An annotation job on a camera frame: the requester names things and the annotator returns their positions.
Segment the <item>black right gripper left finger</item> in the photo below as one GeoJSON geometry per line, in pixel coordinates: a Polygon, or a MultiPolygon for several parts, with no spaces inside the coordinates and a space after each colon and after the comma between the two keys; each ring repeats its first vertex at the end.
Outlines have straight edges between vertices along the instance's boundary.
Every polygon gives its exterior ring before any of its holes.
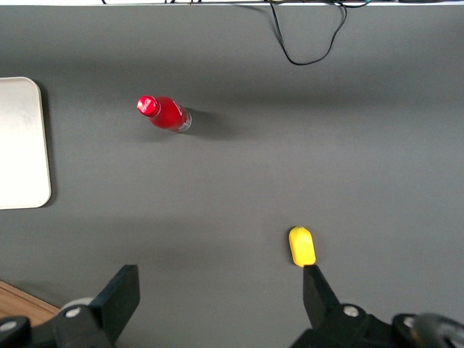
{"type": "Polygon", "coordinates": [[[94,297],[69,302],[53,319],[57,347],[114,347],[140,302],[139,272],[125,265],[94,297]]]}

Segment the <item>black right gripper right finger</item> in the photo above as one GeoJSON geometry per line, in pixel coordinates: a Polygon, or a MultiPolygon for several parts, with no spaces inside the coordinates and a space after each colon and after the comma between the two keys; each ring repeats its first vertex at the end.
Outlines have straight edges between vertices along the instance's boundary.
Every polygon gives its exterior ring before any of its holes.
{"type": "Polygon", "coordinates": [[[317,265],[303,268],[302,298],[311,328],[293,347],[394,347],[392,327],[364,309],[341,303],[317,265]]]}

